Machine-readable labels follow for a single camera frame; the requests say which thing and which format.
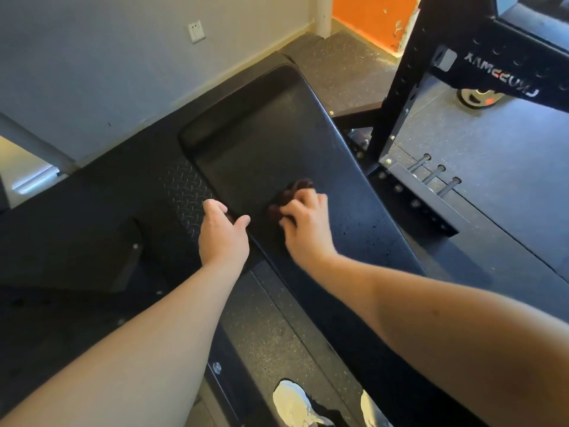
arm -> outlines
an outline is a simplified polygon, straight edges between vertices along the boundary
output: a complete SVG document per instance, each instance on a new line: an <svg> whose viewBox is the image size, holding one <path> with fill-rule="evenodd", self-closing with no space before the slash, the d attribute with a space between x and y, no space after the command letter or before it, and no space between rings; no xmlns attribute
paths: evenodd
<svg viewBox="0 0 569 427"><path fill-rule="evenodd" d="M297 264L389 347L493 427L569 420L569 326L490 292L362 264L334 249L325 195L281 208Z"/></svg>
<svg viewBox="0 0 569 427"><path fill-rule="evenodd" d="M249 255L245 228L204 202L203 267L104 338L10 412L0 426L183 426L213 332Z"/></svg>

left hand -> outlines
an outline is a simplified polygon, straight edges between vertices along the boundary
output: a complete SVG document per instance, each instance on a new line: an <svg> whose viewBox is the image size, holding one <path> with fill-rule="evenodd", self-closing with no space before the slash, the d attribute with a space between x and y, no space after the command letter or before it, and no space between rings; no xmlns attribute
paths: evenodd
<svg viewBox="0 0 569 427"><path fill-rule="evenodd" d="M231 224L227 207L219 201L204 201L205 217L199 238L202 265L219 264L235 266L239 271L249 257L249 239L246 228L251 222L249 216L241 216Z"/></svg>

baseboard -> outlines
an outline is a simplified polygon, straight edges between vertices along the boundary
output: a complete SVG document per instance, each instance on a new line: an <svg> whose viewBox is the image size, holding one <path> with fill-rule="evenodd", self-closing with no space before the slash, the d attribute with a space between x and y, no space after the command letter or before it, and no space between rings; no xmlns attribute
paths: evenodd
<svg viewBox="0 0 569 427"><path fill-rule="evenodd" d="M314 30L314 23L311 22L307 26L300 28L299 30L292 33L291 35L288 35L287 37L285 37L281 40L278 40L277 42L274 42L268 48L266 48L266 49L258 52L257 54L247 58L245 61L237 64L236 66L229 68L228 70L224 71L221 75L219 75L216 78L211 79L210 81L204 83L203 85L199 86L197 89L188 93L184 97L181 97L180 99L175 100L169 106L169 108L167 108L163 112L160 112L160 114L157 114L151 118L147 118L146 120L141 122L136 128L132 129L131 131L129 131L128 133L126 133L125 135L121 136L116 141L114 141L110 147L107 147L102 152L98 152L94 155L86 157L85 159L82 159L81 161L77 162L78 166L79 167L85 167L86 165L88 165L89 163L94 161L95 159L101 157L107 151L112 150L118 144L129 139L131 136L136 135L138 132L140 132L140 131L144 130L145 128L147 128L148 126L154 124L156 121L164 118L168 114L171 114L175 110L180 109L182 106L190 103L192 100L200 97L202 94L204 94L204 93L210 91L211 89L215 88L216 86L220 85L222 82L231 78L233 75L239 73L240 71L245 70L248 67L251 67L253 64L258 63L260 60L267 57L268 55L271 55L273 52L276 52L277 50L285 47L290 42L297 39L298 37L300 37L304 33L308 32L308 31L313 31L313 30Z"/></svg>
<svg viewBox="0 0 569 427"><path fill-rule="evenodd" d="M393 49L390 49L390 48L382 45L380 42L378 42L376 39L374 39L372 36L368 35L367 33L363 32L362 30L358 30L357 28L352 27L351 25L345 23L344 21L341 21L337 18L333 18L332 19L332 33L333 34L337 33L340 30L347 31L352 36L354 36L356 39L358 39L360 42L363 42L367 46L371 47L371 49L380 50L381 52L386 53L391 58L393 58L394 62L397 62L403 56L402 50L399 52L396 52Z"/></svg>

forearm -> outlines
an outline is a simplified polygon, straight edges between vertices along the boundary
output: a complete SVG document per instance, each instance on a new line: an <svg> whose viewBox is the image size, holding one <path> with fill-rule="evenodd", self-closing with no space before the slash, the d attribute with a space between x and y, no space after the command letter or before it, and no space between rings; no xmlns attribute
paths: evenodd
<svg viewBox="0 0 569 427"><path fill-rule="evenodd" d="M338 257L311 276L493 426L565 422L568 327L500 295Z"/></svg>
<svg viewBox="0 0 569 427"><path fill-rule="evenodd" d="M227 264L203 267L46 382L0 425L183 425L239 272Z"/></svg>

diamond plate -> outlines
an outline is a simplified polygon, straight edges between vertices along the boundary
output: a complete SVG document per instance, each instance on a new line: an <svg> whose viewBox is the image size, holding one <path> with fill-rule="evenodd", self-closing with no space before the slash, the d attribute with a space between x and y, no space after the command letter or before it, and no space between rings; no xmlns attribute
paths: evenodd
<svg viewBox="0 0 569 427"><path fill-rule="evenodd" d="M168 168L164 188L178 219L197 243L204 218L202 203L213 198L210 188L185 157Z"/></svg>

